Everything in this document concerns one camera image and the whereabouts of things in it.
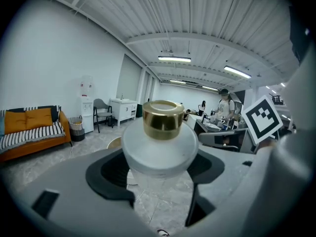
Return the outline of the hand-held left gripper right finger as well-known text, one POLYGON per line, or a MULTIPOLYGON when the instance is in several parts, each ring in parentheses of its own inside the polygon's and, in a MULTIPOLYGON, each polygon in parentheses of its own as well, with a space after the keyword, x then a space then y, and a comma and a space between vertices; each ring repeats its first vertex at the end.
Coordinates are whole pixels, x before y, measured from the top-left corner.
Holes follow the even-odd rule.
POLYGON ((177 237, 242 237, 242 228, 252 204, 246 188, 247 175, 255 155, 200 146, 199 155, 211 161, 211 168, 192 178, 196 186, 187 226, 177 237))

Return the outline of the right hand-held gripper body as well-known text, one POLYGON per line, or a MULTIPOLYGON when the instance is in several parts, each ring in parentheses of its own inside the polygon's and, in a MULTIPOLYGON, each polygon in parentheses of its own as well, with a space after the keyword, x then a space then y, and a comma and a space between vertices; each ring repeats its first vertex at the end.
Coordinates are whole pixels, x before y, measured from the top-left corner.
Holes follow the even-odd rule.
POLYGON ((269 98, 264 95, 254 104, 241 111, 255 144, 271 137, 283 122, 269 98))

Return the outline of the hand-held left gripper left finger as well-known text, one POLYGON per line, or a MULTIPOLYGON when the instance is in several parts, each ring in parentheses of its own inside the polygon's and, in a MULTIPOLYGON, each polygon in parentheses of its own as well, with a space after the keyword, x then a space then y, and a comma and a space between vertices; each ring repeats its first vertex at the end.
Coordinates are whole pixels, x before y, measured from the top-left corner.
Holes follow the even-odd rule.
POLYGON ((134 211, 122 149, 100 150, 51 167, 10 192, 46 237, 158 237, 134 211))

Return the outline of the person's right forearm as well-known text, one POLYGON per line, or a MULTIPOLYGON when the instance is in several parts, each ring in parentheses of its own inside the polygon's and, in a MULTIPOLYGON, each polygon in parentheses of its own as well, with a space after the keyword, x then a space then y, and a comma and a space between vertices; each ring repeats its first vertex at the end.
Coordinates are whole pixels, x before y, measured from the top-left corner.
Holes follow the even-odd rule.
POLYGON ((268 153, 270 154, 273 148, 276 145, 277 140, 272 138, 267 138, 263 141, 261 141, 257 147, 257 153, 256 154, 262 154, 262 153, 268 153))

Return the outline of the round glass table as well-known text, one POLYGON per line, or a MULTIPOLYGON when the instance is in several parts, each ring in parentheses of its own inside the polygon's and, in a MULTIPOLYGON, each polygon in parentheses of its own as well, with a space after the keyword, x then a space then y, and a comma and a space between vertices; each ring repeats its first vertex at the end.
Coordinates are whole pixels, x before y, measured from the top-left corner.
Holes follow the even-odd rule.
POLYGON ((121 148, 121 136, 113 139, 108 145, 107 149, 121 148))

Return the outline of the dark grey basket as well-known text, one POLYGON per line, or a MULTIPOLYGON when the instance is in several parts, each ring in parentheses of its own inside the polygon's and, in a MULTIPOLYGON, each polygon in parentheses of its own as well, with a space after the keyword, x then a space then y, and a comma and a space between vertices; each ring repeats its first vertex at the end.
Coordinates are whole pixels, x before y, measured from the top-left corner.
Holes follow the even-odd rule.
POLYGON ((81 129, 81 130, 70 129, 70 137, 72 141, 80 142, 85 139, 85 131, 84 129, 81 129))

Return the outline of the person's white shirt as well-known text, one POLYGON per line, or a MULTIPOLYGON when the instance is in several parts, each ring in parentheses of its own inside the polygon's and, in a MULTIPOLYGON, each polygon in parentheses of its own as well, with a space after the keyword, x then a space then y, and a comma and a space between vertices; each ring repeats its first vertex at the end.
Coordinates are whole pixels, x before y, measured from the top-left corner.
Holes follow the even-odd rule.
POLYGON ((316 43, 284 98, 297 131, 272 148, 259 190, 231 237, 316 237, 316 43))

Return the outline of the white woven basket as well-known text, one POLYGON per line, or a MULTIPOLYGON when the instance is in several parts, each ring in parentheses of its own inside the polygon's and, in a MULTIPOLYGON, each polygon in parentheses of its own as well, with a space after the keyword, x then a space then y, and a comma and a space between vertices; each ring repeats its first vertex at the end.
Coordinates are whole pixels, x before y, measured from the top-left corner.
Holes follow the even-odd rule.
POLYGON ((68 118, 70 130, 82 130, 82 116, 68 118))

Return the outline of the white water dispenser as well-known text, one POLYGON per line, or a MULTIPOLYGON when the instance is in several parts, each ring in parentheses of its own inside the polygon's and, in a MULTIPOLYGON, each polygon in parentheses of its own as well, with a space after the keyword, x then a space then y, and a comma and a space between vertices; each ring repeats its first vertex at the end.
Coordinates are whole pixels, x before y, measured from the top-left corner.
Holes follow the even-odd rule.
POLYGON ((82 125, 85 133, 90 133, 94 130, 93 101, 88 96, 81 96, 79 99, 82 125))

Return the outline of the orange cushion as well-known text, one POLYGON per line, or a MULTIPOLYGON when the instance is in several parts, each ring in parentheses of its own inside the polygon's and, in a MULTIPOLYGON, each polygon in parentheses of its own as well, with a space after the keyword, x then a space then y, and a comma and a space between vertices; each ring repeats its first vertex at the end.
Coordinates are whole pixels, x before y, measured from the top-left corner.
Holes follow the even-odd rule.
POLYGON ((4 133, 11 134, 26 130, 26 114, 6 111, 4 116, 4 133))
POLYGON ((26 111, 25 114, 27 130, 53 125, 51 108, 26 111))

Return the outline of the grey chair black legs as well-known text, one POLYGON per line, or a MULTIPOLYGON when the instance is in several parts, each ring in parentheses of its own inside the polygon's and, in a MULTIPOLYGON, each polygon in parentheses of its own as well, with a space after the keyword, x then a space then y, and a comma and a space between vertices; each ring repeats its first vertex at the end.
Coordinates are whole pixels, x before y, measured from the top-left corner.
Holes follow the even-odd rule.
POLYGON ((108 126, 114 127, 112 106, 107 105, 102 99, 93 101, 93 118, 96 119, 98 132, 100 132, 99 119, 104 119, 104 122, 108 122, 108 126))

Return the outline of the white sink cabinet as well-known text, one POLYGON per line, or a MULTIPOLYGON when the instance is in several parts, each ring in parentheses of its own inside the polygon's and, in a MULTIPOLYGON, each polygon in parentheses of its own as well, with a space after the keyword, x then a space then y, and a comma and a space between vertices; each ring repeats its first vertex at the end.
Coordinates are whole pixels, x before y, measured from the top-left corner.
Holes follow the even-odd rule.
POLYGON ((117 126, 120 122, 127 119, 136 119, 137 102, 129 99, 111 99, 113 117, 117 120, 117 126))

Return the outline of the clear water bottle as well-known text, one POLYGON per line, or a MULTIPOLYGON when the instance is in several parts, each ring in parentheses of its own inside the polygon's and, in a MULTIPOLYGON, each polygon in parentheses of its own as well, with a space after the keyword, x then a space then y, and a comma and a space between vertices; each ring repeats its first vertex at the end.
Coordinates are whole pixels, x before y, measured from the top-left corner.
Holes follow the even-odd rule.
POLYGON ((93 77, 89 75, 83 75, 80 81, 80 96, 91 97, 94 93, 93 77))

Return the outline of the grey window blind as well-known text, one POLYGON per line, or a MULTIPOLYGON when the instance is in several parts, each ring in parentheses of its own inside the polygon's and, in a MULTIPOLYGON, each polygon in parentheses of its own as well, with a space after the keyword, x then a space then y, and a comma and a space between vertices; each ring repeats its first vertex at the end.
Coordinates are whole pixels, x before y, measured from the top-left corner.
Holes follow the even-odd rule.
POLYGON ((136 101, 141 70, 138 64, 128 56, 124 56, 118 80, 117 98, 136 101))

